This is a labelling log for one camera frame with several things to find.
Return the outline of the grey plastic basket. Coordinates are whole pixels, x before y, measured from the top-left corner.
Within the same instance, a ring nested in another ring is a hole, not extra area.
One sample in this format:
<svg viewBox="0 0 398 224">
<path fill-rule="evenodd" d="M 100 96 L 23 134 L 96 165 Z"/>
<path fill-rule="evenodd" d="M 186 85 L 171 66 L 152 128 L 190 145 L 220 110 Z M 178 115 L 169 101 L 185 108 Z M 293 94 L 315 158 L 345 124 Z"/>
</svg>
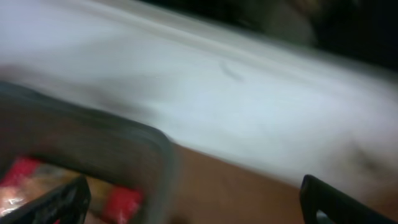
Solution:
<svg viewBox="0 0 398 224">
<path fill-rule="evenodd" d="M 144 193 L 133 223 L 165 219 L 175 177 L 175 151 L 148 125 L 1 83 L 1 174 L 21 156 Z"/>
</svg>

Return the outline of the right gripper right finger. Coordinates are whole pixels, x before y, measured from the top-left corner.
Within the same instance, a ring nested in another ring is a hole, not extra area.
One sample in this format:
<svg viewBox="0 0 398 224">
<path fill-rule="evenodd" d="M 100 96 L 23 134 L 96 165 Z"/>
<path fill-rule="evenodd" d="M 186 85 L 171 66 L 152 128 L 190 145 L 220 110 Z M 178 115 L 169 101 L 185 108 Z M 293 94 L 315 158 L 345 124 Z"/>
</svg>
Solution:
<svg viewBox="0 0 398 224">
<path fill-rule="evenodd" d="M 394 220 L 361 204 L 320 179 L 305 175 L 300 188 L 300 205 L 305 224 L 318 224 L 322 212 L 329 223 L 396 224 Z"/>
</svg>

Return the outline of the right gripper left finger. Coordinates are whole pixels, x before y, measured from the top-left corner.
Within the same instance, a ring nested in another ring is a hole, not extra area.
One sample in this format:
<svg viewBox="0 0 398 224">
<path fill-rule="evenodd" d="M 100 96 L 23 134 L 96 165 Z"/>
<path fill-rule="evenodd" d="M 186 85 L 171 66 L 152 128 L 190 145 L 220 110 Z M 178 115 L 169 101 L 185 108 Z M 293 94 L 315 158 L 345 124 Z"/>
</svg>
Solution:
<svg viewBox="0 0 398 224">
<path fill-rule="evenodd" d="M 1 218 L 1 224 L 84 224 L 91 193 L 81 175 Z"/>
</svg>

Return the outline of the orange cracker packet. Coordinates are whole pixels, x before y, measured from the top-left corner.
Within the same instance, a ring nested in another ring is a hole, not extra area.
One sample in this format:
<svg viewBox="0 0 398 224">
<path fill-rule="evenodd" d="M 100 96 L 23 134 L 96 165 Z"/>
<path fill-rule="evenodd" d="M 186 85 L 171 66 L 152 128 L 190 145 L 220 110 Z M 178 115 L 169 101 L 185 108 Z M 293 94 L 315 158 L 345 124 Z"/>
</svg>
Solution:
<svg viewBox="0 0 398 224">
<path fill-rule="evenodd" d="M 81 174 L 20 157 L 1 177 L 1 216 L 31 202 Z M 142 193 L 87 176 L 91 200 L 85 224 L 127 224 L 143 201 Z"/>
</svg>

